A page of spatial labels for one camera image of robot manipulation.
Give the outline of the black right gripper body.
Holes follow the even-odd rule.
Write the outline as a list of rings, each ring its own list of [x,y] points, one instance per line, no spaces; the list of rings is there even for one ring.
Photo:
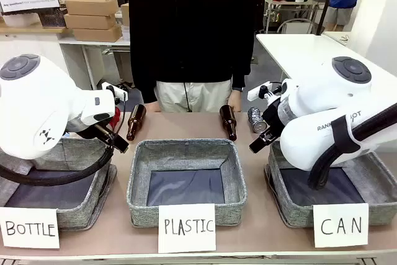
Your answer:
[[[271,137],[279,137],[285,127],[278,115],[279,104],[280,100],[275,100],[262,114],[262,118],[267,124],[265,134]]]

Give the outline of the person's left hand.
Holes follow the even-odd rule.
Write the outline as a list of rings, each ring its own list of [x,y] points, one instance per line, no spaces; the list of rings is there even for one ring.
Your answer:
[[[242,92],[232,90],[228,99],[228,105],[232,108],[233,112],[241,112],[242,107]]]

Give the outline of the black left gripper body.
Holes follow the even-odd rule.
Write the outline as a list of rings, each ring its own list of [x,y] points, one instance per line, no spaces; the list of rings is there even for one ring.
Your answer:
[[[77,132],[77,134],[84,139],[98,139],[106,145],[111,145],[113,142],[113,131],[109,130],[106,125],[96,123],[87,129]]]

